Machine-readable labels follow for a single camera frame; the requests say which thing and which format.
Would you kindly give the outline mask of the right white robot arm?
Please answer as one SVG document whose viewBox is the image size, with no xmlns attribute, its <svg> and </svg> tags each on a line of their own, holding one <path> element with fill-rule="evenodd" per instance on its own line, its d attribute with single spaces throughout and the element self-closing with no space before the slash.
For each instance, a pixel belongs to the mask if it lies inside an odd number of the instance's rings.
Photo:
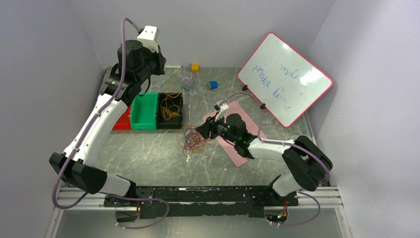
<svg viewBox="0 0 420 238">
<path fill-rule="evenodd" d="M 315 191 L 330 178 L 333 163 L 306 136 L 289 141 L 262 139 L 248 131 L 239 114 L 221 119 L 207 117 L 197 132 L 204 139 L 220 137 L 229 142 L 242 158 L 282 160 L 288 172 L 269 185 L 267 199 L 272 205 L 280 205 L 287 195 L 301 189 Z"/>
</svg>

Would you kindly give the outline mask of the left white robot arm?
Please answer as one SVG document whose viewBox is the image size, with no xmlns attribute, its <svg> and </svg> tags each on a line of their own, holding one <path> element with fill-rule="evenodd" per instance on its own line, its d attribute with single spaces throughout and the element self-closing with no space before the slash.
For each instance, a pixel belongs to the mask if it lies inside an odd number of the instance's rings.
<svg viewBox="0 0 420 238">
<path fill-rule="evenodd" d="M 115 194 L 124 206 L 131 206 L 137 200 L 136 184 L 95 168 L 95 160 L 117 120 L 141 92 L 142 84 L 152 75 L 164 74 L 166 59 L 157 41 L 147 40 L 127 40 L 117 55 L 118 63 L 101 85 L 88 120 L 62 153 L 51 155 L 49 163 L 63 182 L 90 194 Z"/>
</svg>

